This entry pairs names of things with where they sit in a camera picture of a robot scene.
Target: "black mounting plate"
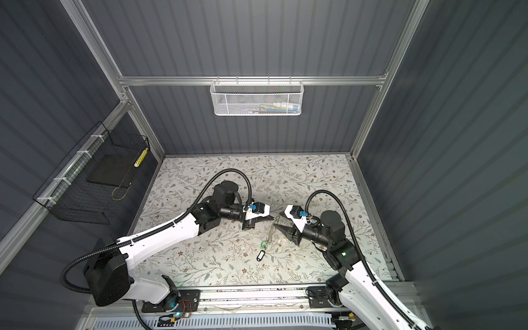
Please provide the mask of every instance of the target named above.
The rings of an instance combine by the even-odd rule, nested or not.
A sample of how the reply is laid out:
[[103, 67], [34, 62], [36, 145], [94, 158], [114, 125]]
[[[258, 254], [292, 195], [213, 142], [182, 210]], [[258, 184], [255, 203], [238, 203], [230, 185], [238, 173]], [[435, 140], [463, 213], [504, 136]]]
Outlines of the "black mounting plate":
[[324, 286], [307, 287], [306, 290], [311, 291], [308, 297], [310, 308], [333, 307], [328, 301], [328, 298], [326, 297], [326, 287]]
[[[185, 311], [188, 312], [189, 303], [191, 303], [191, 311], [198, 310], [198, 303], [200, 302], [200, 290], [180, 290], [181, 299], [186, 300]], [[154, 305], [149, 302], [143, 303], [141, 308], [142, 313], [164, 313], [163, 304]], [[183, 312], [183, 304], [180, 304], [175, 312]]]

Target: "yellow marker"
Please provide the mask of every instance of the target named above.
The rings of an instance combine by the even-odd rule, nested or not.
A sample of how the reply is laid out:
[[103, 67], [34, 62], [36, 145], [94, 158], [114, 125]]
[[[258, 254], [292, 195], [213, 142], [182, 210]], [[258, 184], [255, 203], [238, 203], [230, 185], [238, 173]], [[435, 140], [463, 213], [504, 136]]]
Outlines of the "yellow marker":
[[145, 159], [145, 156], [147, 155], [147, 152], [148, 152], [148, 148], [145, 148], [145, 150], [143, 150], [143, 152], [141, 153], [141, 155], [139, 156], [137, 161], [134, 163], [134, 167], [139, 167], [139, 165], [141, 164], [143, 159]]

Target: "floral patterned surface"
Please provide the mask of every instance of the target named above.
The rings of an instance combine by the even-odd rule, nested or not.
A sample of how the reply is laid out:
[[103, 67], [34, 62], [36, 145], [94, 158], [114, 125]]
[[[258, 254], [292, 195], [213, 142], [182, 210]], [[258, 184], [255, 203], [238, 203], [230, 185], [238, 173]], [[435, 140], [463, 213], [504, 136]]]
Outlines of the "floral patterned surface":
[[[271, 205], [271, 214], [281, 224], [293, 225], [278, 215], [288, 204], [304, 206], [317, 189], [336, 194], [347, 208], [367, 261], [382, 280], [391, 278], [344, 155], [166, 158], [134, 232], [183, 212], [215, 173], [230, 167], [249, 177], [252, 197]], [[246, 200], [247, 187], [238, 174], [227, 173], [222, 179], [236, 182], [242, 200]], [[211, 195], [212, 187], [220, 182], [219, 178], [204, 196]], [[338, 209], [337, 203], [324, 194], [317, 195], [310, 204], [314, 215], [324, 210], [341, 213]], [[336, 273], [309, 241], [302, 240], [298, 247], [278, 230], [272, 234], [264, 259], [258, 262], [260, 244], [267, 239], [271, 224], [259, 222], [255, 229], [242, 231], [241, 223], [222, 220], [209, 232], [148, 258], [138, 269], [170, 275], [184, 287], [311, 283], [325, 281]]]

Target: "wire basket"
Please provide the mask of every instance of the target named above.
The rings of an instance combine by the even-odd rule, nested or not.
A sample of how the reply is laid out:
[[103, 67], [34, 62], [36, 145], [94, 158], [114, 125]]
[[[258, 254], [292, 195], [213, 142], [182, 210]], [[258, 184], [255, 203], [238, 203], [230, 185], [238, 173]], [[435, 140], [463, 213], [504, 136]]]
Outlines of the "wire basket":
[[298, 116], [303, 83], [286, 85], [232, 85], [211, 82], [214, 114], [218, 116]]
[[63, 177], [50, 196], [43, 187], [33, 199], [59, 220], [110, 224], [122, 210], [120, 201], [149, 152], [148, 139], [138, 134], [107, 131], [99, 136]]

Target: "black key tag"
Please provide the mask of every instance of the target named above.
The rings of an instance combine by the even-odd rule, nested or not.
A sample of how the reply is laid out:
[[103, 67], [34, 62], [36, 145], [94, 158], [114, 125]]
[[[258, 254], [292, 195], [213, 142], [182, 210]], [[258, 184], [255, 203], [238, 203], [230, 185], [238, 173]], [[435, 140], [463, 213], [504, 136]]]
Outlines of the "black key tag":
[[262, 261], [264, 254], [266, 254], [266, 252], [264, 250], [260, 250], [259, 254], [257, 255], [257, 261]]

